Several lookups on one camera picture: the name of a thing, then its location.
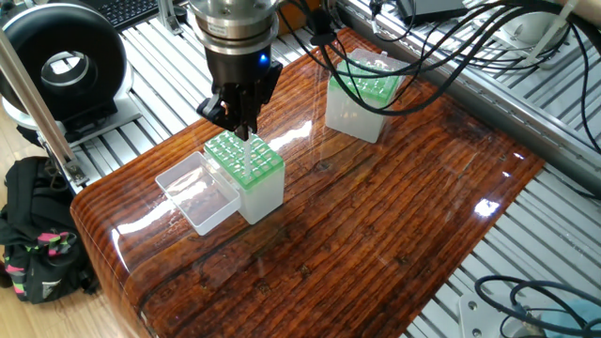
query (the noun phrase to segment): metal pole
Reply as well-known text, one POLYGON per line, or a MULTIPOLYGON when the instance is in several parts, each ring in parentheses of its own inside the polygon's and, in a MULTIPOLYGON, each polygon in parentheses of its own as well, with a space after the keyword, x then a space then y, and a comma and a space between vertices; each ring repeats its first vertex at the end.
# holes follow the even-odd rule
POLYGON ((183 30, 179 27, 176 12, 173 9, 173 0, 157 0, 159 5, 159 21, 172 34, 181 34, 183 30))
POLYGON ((46 102, 38 92, 7 35, 0 29, 0 70, 15 91, 25 110, 36 121, 39 132, 58 163, 67 169, 75 182, 85 182, 75 154, 56 125, 46 102))

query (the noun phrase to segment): cable connector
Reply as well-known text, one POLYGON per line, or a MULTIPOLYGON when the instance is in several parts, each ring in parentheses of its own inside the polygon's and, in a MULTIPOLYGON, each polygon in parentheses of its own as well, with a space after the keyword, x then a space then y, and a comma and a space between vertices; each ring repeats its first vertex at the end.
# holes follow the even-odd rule
POLYGON ((372 11, 372 31, 374 32, 374 34, 379 33, 379 27, 376 17, 382 11, 382 6, 385 2, 385 0, 371 0, 369 2, 369 9, 371 9, 372 11))
POLYGON ((372 11, 372 20, 382 11, 382 6, 385 2, 384 0, 371 0, 369 2, 369 9, 372 11))

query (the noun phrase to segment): wooden table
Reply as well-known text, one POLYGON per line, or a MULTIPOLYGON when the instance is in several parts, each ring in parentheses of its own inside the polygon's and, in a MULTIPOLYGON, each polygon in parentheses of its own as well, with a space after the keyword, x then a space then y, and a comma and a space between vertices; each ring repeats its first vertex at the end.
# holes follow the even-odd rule
MULTIPOLYGON (((375 50, 346 30, 340 40, 375 50)), ((199 237, 154 178, 220 130, 200 121, 77 195, 116 316, 159 337, 398 337, 543 161, 444 96, 371 145, 324 125, 327 71, 284 69, 259 135, 285 202, 199 237)), ((397 107, 436 88, 417 81, 397 107)))

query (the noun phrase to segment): black cable bundle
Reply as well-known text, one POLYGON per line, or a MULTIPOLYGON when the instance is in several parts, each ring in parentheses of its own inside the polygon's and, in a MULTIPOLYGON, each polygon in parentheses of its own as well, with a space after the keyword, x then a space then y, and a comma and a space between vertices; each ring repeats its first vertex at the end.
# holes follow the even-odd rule
MULTIPOLYGON (((553 294, 552 292, 547 290, 548 288, 554 288, 554 289, 566 291, 566 292, 574 294, 584 300, 587 300, 594 305, 601 307, 601 300, 587 294, 586 292, 580 291, 572 286, 567 286, 564 284, 547 282, 547 281, 524 281, 524 280, 521 280, 519 278, 514 278, 514 277, 487 276, 487 277, 481 278, 478 281, 476 281, 476 284, 474 287, 476 290, 476 294, 478 294, 478 296, 482 300, 484 300, 488 305, 492 306, 497 311, 503 312, 504 314, 508 315, 503 320, 503 322, 501 323, 501 327, 500 327, 501 336, 503 336, 503 337, 508 338, 507 335, 503 332, 503 327, 504 327, 507 319, 509 319, 510 317, 514 317, 522 322, 534 325, 537 328, 544 329, 544 330, 550 330, 550 331, 558 332, 561 334, 567 334, 567 335, 571 335, 571 336, 585 337, 585 338, 601 337, 601 330, 593 330, 593 327, 595 327, 598 324, 601 324, 601 317, 591 320, 590 322, 587 322, 581 316, 579 316, 574 311, 574 309, 572 309, 570 306, 568 306, 567 303, 565 303, 563 300, 561 300, 555 294, 553 294), (493 281, 517 284, 517 286, 512 288, 511 293, 509 295, 511 304, 512 304, 511 309, 497 303, 496 301, 494 301, 492 298, 490 298, 484 292, 483 284, 488 283, 488 282, 493 282, 493 281), (538 291, 539 293, 549 297, 551 300, 555 301, 558 305, 560 305, 562 307, 562 309, 529 309, 529 310, 526 310, 522 306, 522 304, 520 304, 516 300, 517 293, 524 288, 531 288, 531 289, 538 291), (566 328, 563 326, 558 326, 555 324, 547 323, 542 320, 536 319, 529 315, 529 313, 531 311, 558 311, 558 312, 566 313, 566 314, 572 316, 572 318, 574 318, 574 320, 580 326, 580 330, 566 328)), ((522 337, 522 338, 544 338, 544 337, 543 336, 526 336, 526 337, 522 337)))
MULTIPOLYGON (((296 6, 307 16, 307 22, 309 23, 310 27, 316 26, 314 14, 311 13, 307 9, 308 6, 306 4, 306 1, 305 0, 299 0, 299 1, 300 1, 299 3, 296 0, 289 0, 287 2, 296 6)), ((414 6, 415 0, 411 0, 411 1, 412 2, 410 2, 410 3, 412 4, 413 9, 415 9, 415 6, 414 6)), ((381 7, 385 2, 386 2, 386 0, 372 0, 371 1, 370 5, 371 5, 372 11, 373 11, 372 19, 375 19, 376 16, 380 13, 381 7)), ((357 63, 351 59, 348 59, 348 57, 346 56, 346 52, 344 51, 344 47, 341 48, 341 49, 343 49, 343 51, 340 51, 333 45, 333 43, 317 43, 316 44, 319 47, 319 50, 321 51, 321 56, 323 57, 323 62, 322 62, 321 60, 317 59, 314 55, 312 55, 310 53, 310 51, 307 49, 307 47, 304 46, 301 39, 296 34, 294 34, 294 32, 292 30, 291 30, 291 32, 292 32, 294 39, 299 43, 299 45, 302 47, 302 49, 307 54, 309 54, 309 56, 312 57, 312 59, 314 61, 316 61, 317 64, 319 64, 321 67, 323 67, 324 69, 327 69, 328 71, 331 72, 334 79, 338 82, 338 84, 341 86, 341 88, 347 93, 347 95, 353 101, 355 101, 357 104, 359 104, 365 110, 376 113, 376 114, 399 116, 399 115, 408 115, 408 114, 419 112, 423 108, 427 107, 429 104, 434 102, 436 99, 438 99, 440 96, 442 96, 442 94, 448 89, 448 87, 451 85, 451 83, 459 76, 461 71, 463 71, 463 69, 465 69, 468 66, 477 67, 480 69, 520 70, 520 69, 534 68, 534 67, 540 65, 541 63, 549 60, 550 57, 552 57, 556 52, 559 51, 559 48, 561 47, 562 43, 567 38, 567 34, 569 33, 568 31, 566 31, 565 35, 562 37, 560 42, 558 42, 555 46, 551 47, 547 51, 542 52, 539 55, 542 58, 538 62, 536 62, 532 65, 525 66, 525 67, 504 67, 504 68, 502 68, 502 67, 490 66, 490 64, 493 62, 497 62, 497 63, 499 63, 499 62, 519 62, 525 58, 510 59, 510 60, 489 60, 489 59, 478 58, 478 57, 476 57, 476 55, 483 48, 486 48, 485 44, 492 38, 492 36, 495 34, 495 32, 497 30, 501 29, 506 23, 510 22, 514 18, 517 18, 524 14, 533 13, 533 12, 546 12, 546 13, 552 13, 552 14, 559 15, 561 11, 562 11, 562 7, 560 5, 552 4, 550 2, 543 1, 543 0, 500 0, 500 1, 497 1, 494 3, 482 4, 482 5, 478 5, 478 6, 469 8, 469 15, 466 16, 465 18, 463 18, 463 20, 459 21, 459 23, 457 23, 455 26, 453 26, 449 30, 449 32, 442 39, 440 39, 436 44, 432 45, 432 44, 428 43, 428 40, 429 40, 430 36, 432 35, 432 33, 438 27, 440 27, 442 25, 442 23, 437 23, 432 28, 432 30, 429 32, 428 36, 425 39, 420 58, 418 60, 416 60, 415 62, 409 64, 407 67, 405 67, 403 69, 395 70, 395 71, 377 70, 377 69, 371 69, 366 66, 363 66, 360 63, 357 63), (473 19, 475 19, 476 17, 478 17, 479 15, 481 15, 489 10, 492 10, 492 9, 495 9, 496 12, 492 13, 490 18, 482 24, 482 26, 474 33, 474 35, 471 36, 470 38, 468 38, 467 40, 465 40, 465 43, 463 43, 461 46, 459 46, 453 52, 442 50, 441 46, 449 38, 453 38, 453 35, 455 32, 460 30, 466 24, 470 24, 471 21, 473 19), (426 46, 430 46, 430 49, 428 52, 425 51, 426 46), (336 67, 334 66, 334 64, 332 63, 332 61, 330 59, 330 56, 327 53, 326 47, 330 48, 334 53, 336 53, 337 55, 342 57, 343 60, 345 60, 347 62, 347 71, 339 71, 336 69, 336 67), (470 48, 470 51, 467 54, 463 54, 463 52, 466 51, 468 48, 470 48), (431 65, 426 65, 425 61, 435 52, 442 53, 444 58, 442 60, 440 60, 439 62, 435 62, 431 65), (430 98, 426 99, 424 102, 418 104, 415 107, 408 108, 405 110, 391 110, 390 109, 390 107, 393 105, 393 103, 395 101, 397 101, 405 93, 405 91, 415 81, 415 79, 418 75, 423 74, 427 71, 436 69, 438 67, 441 67, 441 66, 447 64, 451 60, 457 61, 458 66, 455 68, 455 70, 452 72, 452 74, 449 76, 449 78, 439 87, 439 90, 436 93, 434 93, 430 98), (349 65, 352 65, 359 69, 366 70, 370 74, 367 74, 367 75, 352 74, 350 72, 349 65), (351 79, 351 82, 353 83, 353 85, 356 86, 355 81, 354 81, 355 78, 375 79, 375 78, 383 78, 383 77, 387 77, 387 76, 400 76, 400 75, 407 75, 407 76, 411 76, 412 78, 408 82, 408 84, 406 84, 399 91, 399 93, 394 98, 393 103, 391 103, 387 106, 384 106, 384 107, 373 107, 373 106, 367 104, 360 96, 355 94, 355 93, 358 93, 358 91, 353 92, 350 88, 347 87, 347 85, 344 83, 344 81, 342 79, 342 76, 347 76, 351 79)), ((290 25, 289 25, 287 19, 285 18, 285 16, 283 15, 283 13, 281 11, 280 11, 280 14, 281 14, 282 19, 283 19, 284 23, 286 24, 286 26, 288 26, 288 28, 290 28, 290 25)), ((583 120, 583 125, 584 125, 584 128, 587 132, 589 139, 591 140, 591 143, 593 144, 594 149, 597 152, 601 153, 601 147, 599 147, 597 142, 594 140, 594 137, 588 126, 588 120, 586 117, 586 111, 585 111, 586 92, 587 92, 587 86, 588 86, 588 72, 589 72, 590 66, 589 66, 588 56, 586 54, 586 49, 584 47, 584 44, 582 43, 578 29, 586 35, 586 37, 589 39, 589 41, 593 44, 594 48, 600 54, 601 54, 601 33, 594 25, 592 25, 591 23, 588 23, 587 21, 583 20, 582 18, 580 18, 579 16, 577 16, 574 13, 570 14, 566 18, 566 20, 569 24, 570 30, 576 36, 579 48, 582 51, 582 55, 584 57, 585 76, 584 76, 584 81, 583 81, 583 86, 582 86, 582 97, 580 99, 581 116, 582 116, 582 120, 583 120)), ((406 32, 401 37, 398 37, 398 38, 386 39, 386 38, 381 37, 379 34, 377 34, 377 37, 384 41, 387 41, 387 42, 395 42, 395 41, 405 38, 406 36, 411 34, 410 31, 412 28, 413 28, 413 23, 410 23, 406 32)))

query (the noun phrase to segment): wooden floor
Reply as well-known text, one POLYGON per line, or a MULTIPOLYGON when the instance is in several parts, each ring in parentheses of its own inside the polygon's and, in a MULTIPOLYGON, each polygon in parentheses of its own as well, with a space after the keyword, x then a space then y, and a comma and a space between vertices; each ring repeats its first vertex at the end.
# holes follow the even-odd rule
MULTIPOLYGON (((46 156, 16 131, 16 124, 0 108, 0 181, 16 160, 46 156)), ((0 184, 0 207, 7 202, 7 188, 0 184)), ((0 257, 4 248, 0 246, 0 257)), ((31 305, 17 300, 12 289, 0 289, 0 337, 2 338, 105 338, 123 337, 108 301, 100 291, 83 292, 55 302, 31 305)))

